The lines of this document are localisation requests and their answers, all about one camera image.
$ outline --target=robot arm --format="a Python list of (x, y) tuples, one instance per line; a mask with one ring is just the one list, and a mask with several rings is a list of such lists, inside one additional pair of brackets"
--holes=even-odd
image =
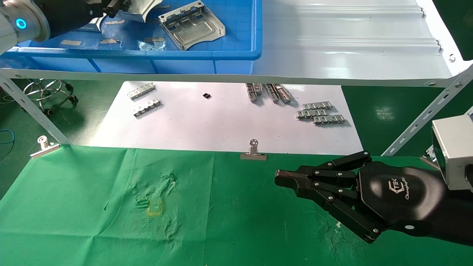
[(436, 120), (433, 132), (441, 171), (388, 166), (362, 151), (315, 167), (278, 170), (275, 183), (313, 200), (368, 243), (395, 230), (473, 246), (473, 121)]
[(42, 42), (80, 28), (106, 13), (127, 8), (124, 0), (0, 0), (0, 54), (27, 40)]

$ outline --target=stool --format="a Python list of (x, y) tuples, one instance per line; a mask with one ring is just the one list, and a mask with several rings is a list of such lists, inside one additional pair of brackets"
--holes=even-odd
[[(53, 111), (51, 109), (44, 108), (43, 101), (48, 99), (48, 98), (51, 98), (52, 96), (54, 96), (58, 92), (60, 92), (60, 93), (64, 94), (65, 96), (67, 96), (67, 99), (69, 101), (71, 101), (71, 103), (73, 103), (73, 104), (75, 104), (79, 101), (77, 99), (77, 97), (72, 94), (72, 92), (74, 90), (72, 85), (65, 82), (65, 81), (63, 81), (63, 80), (53, 80), (52, 82), (50, 82), (47, 85), (43, 84), (44, 79), (40, 79), (38, 82), (35, 82), (33, 80), (30, 80), (30, 79), (27, 79), (27, 80), (30, 81), (30, 83), (23, 89), (23, 92), (26, 94), (26, 96), (28, 96), (30, 98), (30, 100), (35, 101), (35, 102), (39, 102), (39, 108), (47, 116), (52, 116)], [(70, 93), (67, 93), (66, 91), (64, 91), (62, 89), (63, 86)], [(36, 95), (36, 94), (39, 94), (39, 98), (33, 98), (32, 99), (31, 96)]]

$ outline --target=white paper sheet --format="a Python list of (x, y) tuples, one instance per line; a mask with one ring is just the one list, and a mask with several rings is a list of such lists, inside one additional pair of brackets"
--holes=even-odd
[[(285, 85), (293, 102), (275, 104), (263, 90), (251, 103), (243, 83), (154, 82), (134, 101), (126, 94), (148, 82), (123, 84), (91, 146), (165, 150), (238, 151), (259, 141), (259, 152), (346, 155), (363, 150), (340, 86)], [(211, 94), (206, 99), (202, 95)], [(135, 107), (158, 98), (163, 105), (136, 118)], [(297, 120), (304, 103), (330, 101), (330, 114), (346, 123), (315, 126)]]

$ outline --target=blue plastic bin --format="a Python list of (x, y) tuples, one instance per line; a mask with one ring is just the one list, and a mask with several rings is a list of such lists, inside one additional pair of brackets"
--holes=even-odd
[[(71, 31), (42, 43), (24, 42), (0, 56), (0, 66), (77, 72), (137, 74), (251, 74), (253, 62), (263, 49), (262, 0), (203, 0), (222, 21), (226, 35), (212, 42), (196, 44), (179, 51), (161, 28), (158, 16), (193, 2), (164, 1), (167, 9), (154, 9), (147, 23), (125, 20), (105, 25), (102, 32)], [(145, 43), (148, 37), (164, 37), (161, 43)], [(101, 44), (103, 39), (119, 40)], [(64, 45), (62, 41), (81, 41)]]

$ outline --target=tek logo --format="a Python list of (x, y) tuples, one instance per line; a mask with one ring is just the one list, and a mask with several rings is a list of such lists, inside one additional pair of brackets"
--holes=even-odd
[(394, 193), (399, 194), (404, 191), (404, 184), (402, 182), (397, 182), (397, 179), (392, 178), (388, 183), (389, 190), (394, 191)]

